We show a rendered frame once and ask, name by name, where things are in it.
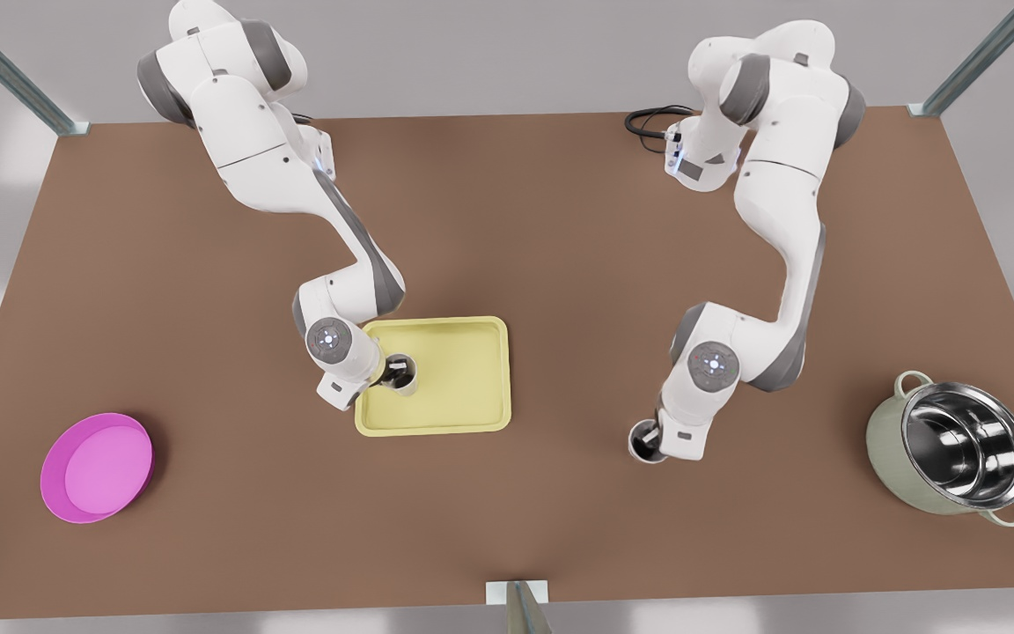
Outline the yellow rectangular tray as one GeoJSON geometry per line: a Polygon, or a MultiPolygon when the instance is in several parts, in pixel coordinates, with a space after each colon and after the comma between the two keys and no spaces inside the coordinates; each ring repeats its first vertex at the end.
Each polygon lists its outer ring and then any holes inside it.
{"type": "Polygon", "coordinates": [[[510,338],[498,316],[369,322],[387,353],[410,356],[417,389],[369,388],[355,404],[366,437],[443,436],[499,431],[511,420],[510,338]]]}

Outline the green steel-lined pot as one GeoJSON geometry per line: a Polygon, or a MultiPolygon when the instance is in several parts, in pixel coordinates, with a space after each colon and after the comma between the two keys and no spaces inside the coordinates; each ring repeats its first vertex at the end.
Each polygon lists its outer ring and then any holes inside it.
{"type": "Polygon", "coordinates": [[[1014,415],[985,390],[906,371],[873,410],[865,443],[874,473],[906,505],[1014,529],[1014,415]]]}

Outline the pink round bowl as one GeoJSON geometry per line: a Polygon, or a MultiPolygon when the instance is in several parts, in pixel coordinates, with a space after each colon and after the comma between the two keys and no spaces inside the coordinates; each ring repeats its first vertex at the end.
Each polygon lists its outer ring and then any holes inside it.
{"type": "Polygon", "coordinates": [[[105,520],[151,482],[156,450],[135,418],[102,413],[73,424],[53,442],[40,470],[40,496],[68,523],[105,520]]]}

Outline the silver frame post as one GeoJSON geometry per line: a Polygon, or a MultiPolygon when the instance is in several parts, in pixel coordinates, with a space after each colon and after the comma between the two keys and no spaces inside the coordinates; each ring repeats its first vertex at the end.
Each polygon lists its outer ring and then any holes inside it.
{"type": "Polygon", "coordinates": [[[57,136],[85,136],[90,124],[72,120],[67,113],[37,87],[32,79],[18,69],[7,55],[0,51],[0,85],[21,104],[37,116],[57,136]]]}
{"type": "Polygon", "coordinates": [[[506,634],[553,634],[544,614],[548,597],[546,580],[488,581],[484,585],[484,602],[504,606],[506,634]]]}
{"type": "Polygon", "coordinates": [[[913,119],[938,119],[1013,43],[1014,7],[922,103],[907,104],[907,113],[913,119]]]}

